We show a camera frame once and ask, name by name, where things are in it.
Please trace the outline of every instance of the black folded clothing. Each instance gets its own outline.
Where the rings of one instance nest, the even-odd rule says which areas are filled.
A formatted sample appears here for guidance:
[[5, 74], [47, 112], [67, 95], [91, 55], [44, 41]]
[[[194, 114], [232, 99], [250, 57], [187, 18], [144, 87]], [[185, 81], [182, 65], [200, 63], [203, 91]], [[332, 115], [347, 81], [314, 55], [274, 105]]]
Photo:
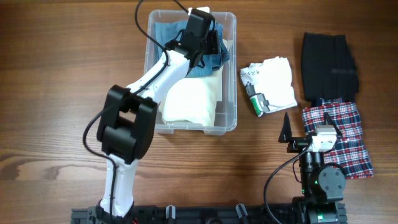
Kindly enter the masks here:
[[306, 100], [355, 101], [359, 81], [345, 35], [305, 33], [301, 72]]

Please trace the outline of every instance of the plaid shirt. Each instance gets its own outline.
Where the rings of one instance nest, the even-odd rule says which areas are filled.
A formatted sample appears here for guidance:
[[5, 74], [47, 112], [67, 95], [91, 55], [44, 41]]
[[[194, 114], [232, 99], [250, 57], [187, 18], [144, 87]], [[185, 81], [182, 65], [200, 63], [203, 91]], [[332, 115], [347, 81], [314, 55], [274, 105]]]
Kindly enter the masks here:
[[322, 106], [305, 108], [303, 122], [305, 133], [315, 131], [315, 127], [323, 124], [324, 112], [336, 123], [343, 137], [337, 140], [335, 149], [325, 154], [325, 163], [335, 162], [342, 165], [347, 173], [347, 179], [372, 177], [373, 166], [368, 150], [363, 143], [361, 118], [355, 103], [344, 103], [341, 98], [322, 100]]

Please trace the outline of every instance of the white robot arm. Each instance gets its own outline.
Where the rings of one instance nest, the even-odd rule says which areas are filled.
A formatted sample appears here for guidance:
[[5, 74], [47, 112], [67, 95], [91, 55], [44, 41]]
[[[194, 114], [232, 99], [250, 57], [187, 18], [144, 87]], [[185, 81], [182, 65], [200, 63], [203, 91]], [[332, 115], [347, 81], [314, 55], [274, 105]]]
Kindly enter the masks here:
[[[142, 98], [150, 98], [153, 102], [159, 103], [163, 99], [168, 90], [179, 80], [184, 78], [189, 69], [189, 60], [184, 55], [174, 51], [168, 50], [169, 65], [149, 86], [138, 93]], [[127, 86], [131, 93], [134, 93], [140, 87], [147, 83], [163, 66], [165, 63], [165, 54], [161, 56], [160, 60], [138, 81]], [[133, 205], [134, 197], [132, 195], [132, 188], [134, 184], [134, 176], [138, 165], [138, 159], [134, 159], [131, 164], [126, 164], [124, 159], [110, 154], [110, 158], [118, 165], [116, 180], [114, 184], [114, 200], [113, 200], [113, 215], [116, 217], [124, 217]], [[107, 161], [106, 169], [106, 187], [104, 197], [100, 205], [103, 210], [109, 213], [109, 204], [112, 179], [113, 179], [113, 164]]]
[[[128, 219], [134, 205], [134, 176], [139, 159], [152, 142], [158, 103], [175, 83], [199, 65], [203, 55], [218, 53], [217, 31], [210, 29], [211, 22], [215, 19], [208, 7], [191, 9], [180, 40], [166, 43], [160, 60], [142, 78], [127, 88], [115, 85], [109, 90], [97, 140], [117, 169], [114, 177], [113, 162], [107, 161], [105, 193], [96, 208], [97, 215], [103, 214], [102, 220]], [[165, 63], [167, 66], [159, 73]], [[135, 113], [135, 121], [119, 117], [120, 111]]]

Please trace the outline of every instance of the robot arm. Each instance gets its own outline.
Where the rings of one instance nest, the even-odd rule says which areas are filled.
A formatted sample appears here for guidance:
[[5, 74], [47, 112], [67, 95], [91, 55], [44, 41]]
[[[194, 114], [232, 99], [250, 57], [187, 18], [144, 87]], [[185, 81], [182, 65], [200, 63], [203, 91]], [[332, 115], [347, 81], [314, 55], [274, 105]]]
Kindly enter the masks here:
[[[102, 142], [102, 151], [116, 163], [117, 171], [113, 186], [114, 167], [111, 161], [107, 161], [105, 193], [96, 208], [97, 214], [103, 214], [102, 220], [109, 220], [111, 204], [113, 220], [122, 220], [130, 215], [134, 205], [134, 176], [138, 161], [147, 152], [154, 136], [158, 103], [192, 68], [200, 66], [203, 55], [218, 53], [217, 31], [210, 30], [215, 19], [209, 11], [208, 7], [191, 9], [180, 40], [166, 43], [166, 51], [160, 60], [142, 78], [127, 88], [115, 85], [109, 90], [97, 140]], [[165, 63], [166, 68], [158, 74]], [[120, 117], [120, 111], [136, 114], [135, 121]]]
[[338, 202], [343, 199], [346, 172], [339, 164], [325, 164], [323, 161], [324, 153], [333, 150], [342, 133], [327, 112], [324, 113], [324, 119], [325, 122], [318, 125], [314, 133], [304, 138], [292, 137], [289, 116], [286, 113], [280, 132], [279, 142], [288, 143], [287, 152], [302, 154], [298, 161], [303, 197], [294, 197], [292, 201], [296, 223], [344, 221], [339, 221], [341, 214]]

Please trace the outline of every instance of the red plaid fabric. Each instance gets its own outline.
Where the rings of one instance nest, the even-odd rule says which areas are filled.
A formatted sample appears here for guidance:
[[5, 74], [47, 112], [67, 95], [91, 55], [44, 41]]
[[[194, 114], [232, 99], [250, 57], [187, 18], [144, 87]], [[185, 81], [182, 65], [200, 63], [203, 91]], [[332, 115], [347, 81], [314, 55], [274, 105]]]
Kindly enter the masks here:
[[347, 179], [372, 177], [373, 166], [362, 140], [361, 118], [355, 103], [344, 103], [339, 98], [322, 100], [322, 106], [305, 108], [302, 118], [307, 134], [315, 131], [315, 127], [319, 124], [323, 124], [324, 112], [328, 112], [343, 134], [343, 137], [337, 141], [335, 149], [325, 154], [325, 163], [336, 162], [342, 165], [346, 170]]

